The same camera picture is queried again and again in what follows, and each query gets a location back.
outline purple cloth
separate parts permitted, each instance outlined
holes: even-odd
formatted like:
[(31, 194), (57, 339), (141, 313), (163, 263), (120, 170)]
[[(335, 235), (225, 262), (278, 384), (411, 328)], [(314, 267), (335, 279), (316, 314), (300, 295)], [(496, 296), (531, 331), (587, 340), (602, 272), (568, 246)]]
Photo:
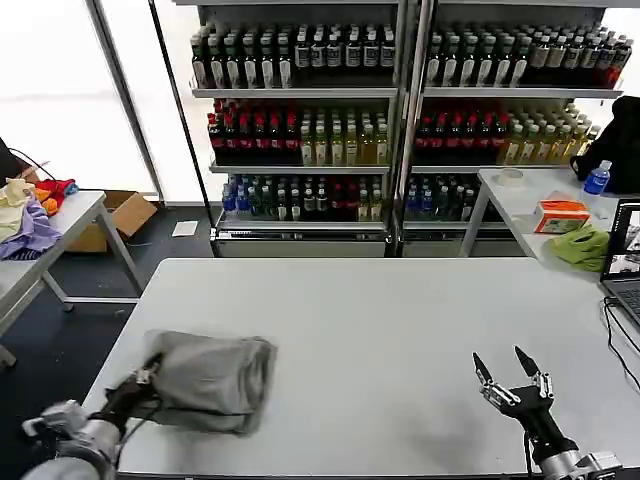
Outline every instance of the purple cloth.
[(22, 212), (20, 230), (0, 243), (0, 258), (10, 257), (22, 249), (42, 253), (51, 248), (60, 237), (60, 232), (49, 225), (47, 212), (32, 195)]

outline yellow cloth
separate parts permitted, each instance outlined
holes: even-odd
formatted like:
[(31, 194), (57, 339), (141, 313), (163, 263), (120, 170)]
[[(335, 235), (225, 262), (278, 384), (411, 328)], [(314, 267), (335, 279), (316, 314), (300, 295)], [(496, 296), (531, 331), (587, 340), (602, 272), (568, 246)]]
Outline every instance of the yellow cloth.
[(20, 230), (22, 212), (33, 188), (22, 178), (7, 178), (7, 184), (0, 188), (0, 242)]

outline laptop screen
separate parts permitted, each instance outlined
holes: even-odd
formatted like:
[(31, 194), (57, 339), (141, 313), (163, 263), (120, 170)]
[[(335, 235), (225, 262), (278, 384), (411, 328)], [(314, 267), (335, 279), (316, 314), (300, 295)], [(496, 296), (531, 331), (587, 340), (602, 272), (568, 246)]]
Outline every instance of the laptop screen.
[(602, 280), (640, 279), (640, 200), (620, 200)]

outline tissue box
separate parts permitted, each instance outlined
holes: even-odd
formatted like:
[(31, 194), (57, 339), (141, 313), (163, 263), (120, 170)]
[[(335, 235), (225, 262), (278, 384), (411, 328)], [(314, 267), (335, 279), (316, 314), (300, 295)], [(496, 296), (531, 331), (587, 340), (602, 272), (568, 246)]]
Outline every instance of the tissue box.
[(587, 207), (571, 200), (543, 200), (535, 212), (536, 233), (567, 233), (577, 230), (591, 216)]

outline black cable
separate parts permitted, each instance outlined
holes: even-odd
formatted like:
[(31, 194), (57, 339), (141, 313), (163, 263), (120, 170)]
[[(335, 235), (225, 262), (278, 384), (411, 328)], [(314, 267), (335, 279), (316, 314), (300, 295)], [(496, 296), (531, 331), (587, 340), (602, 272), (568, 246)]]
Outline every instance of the black cable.
[(44, 173), (46, 173), (47, 175), (49, 175), (51, 177), (52, 180), (55, 180), (56, 178), (51, 175), (42, 165), (40, 165), (38, 162), (36, 162), (33, 158), (31, 158), (29, 155), (27, 155), (26, 153), (18, 150), (17, 148), (11, 148), (8, 147), (10, 152), (18, 152), (20, 155), (26, 157), (34, 166), (38, 167), (40, 170), (42, 170)]

